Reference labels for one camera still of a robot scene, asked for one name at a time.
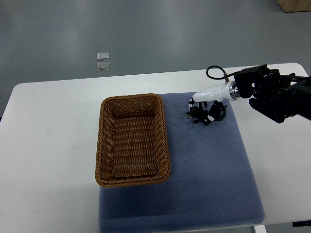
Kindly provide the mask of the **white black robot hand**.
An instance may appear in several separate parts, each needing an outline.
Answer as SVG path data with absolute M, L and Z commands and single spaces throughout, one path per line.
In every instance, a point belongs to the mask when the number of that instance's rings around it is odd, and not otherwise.
M 189 100 L 189 111 L 194 106 L 209 110 L 214 103 L 220 104 L 224 100 L 232 100 L 230 95 L 230 85 L 231 83 L 214 85 L 207 87 L 202 91 L 196 92 Z

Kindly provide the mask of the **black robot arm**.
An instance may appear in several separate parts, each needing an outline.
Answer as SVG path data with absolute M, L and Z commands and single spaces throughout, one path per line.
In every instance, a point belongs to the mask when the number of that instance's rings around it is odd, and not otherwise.
M 231 74 L 241 98 L 276 123 L 295 115 L 311 118 L 311 78 L 294 73 L 281 75 L 267 65 L 245 68 Z

